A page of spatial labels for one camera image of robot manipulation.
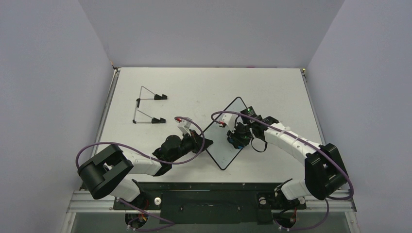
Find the black framed small whiteboard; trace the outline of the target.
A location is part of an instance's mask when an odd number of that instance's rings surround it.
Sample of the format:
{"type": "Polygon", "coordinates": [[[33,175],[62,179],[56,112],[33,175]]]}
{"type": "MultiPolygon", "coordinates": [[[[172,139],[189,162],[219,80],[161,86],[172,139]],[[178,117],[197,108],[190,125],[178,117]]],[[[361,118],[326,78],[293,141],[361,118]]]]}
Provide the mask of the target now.
{"type": "MultiPolygon", "coordinates": [[[[246,108],[241,97],[236,97],[223,111],[240,112],[246,108]]],[[[213,119],[222,121],[223,114],[213,115],[213,119]]],[[[228,127],[220,127],[212,121],[204,130],[206,139],[212,140],[213,144],[206,149],[220,170],[226,170],[242,149],[236,149],[227,141],[228,127]]]]}

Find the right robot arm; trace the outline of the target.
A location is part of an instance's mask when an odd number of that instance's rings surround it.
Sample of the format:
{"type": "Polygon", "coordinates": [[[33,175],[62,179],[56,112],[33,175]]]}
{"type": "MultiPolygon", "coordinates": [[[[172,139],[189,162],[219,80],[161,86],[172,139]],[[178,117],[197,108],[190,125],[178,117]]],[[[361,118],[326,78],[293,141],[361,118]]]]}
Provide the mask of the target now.
{"type": "Polygon", "coordinates": [[[220,124],[228,127],[227,141],[236,149],[259,139],[266,145],[277,146],[303,165],[303,179],[290,179],[275,189],[274,201],[280,207],[287,207],[293,200],[305,196],[325,200],[347,183],[347,172],[333,144],[314,143],[272,116],[257,115],[252,107],[239,114],[223,114],[220,124]]]}

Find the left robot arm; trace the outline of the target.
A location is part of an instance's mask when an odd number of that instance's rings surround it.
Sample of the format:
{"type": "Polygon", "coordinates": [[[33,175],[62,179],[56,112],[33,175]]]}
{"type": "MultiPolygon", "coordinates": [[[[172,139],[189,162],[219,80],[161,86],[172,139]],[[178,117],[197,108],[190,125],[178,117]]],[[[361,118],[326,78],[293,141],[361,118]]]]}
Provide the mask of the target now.
{"type": "Polygon", "coordinates": [[[110,144],[79,165],[77,173],[93,199],[114,196],[138,209],[144,205],[145,195],[134,181],[126,177],[128,174],[162,176],[184,155],[203,152],[212,144],[211,139],[203,138],[194,130],[183,137],[168,136],[149,157],[126,152],[118,145],[110,144]]]}

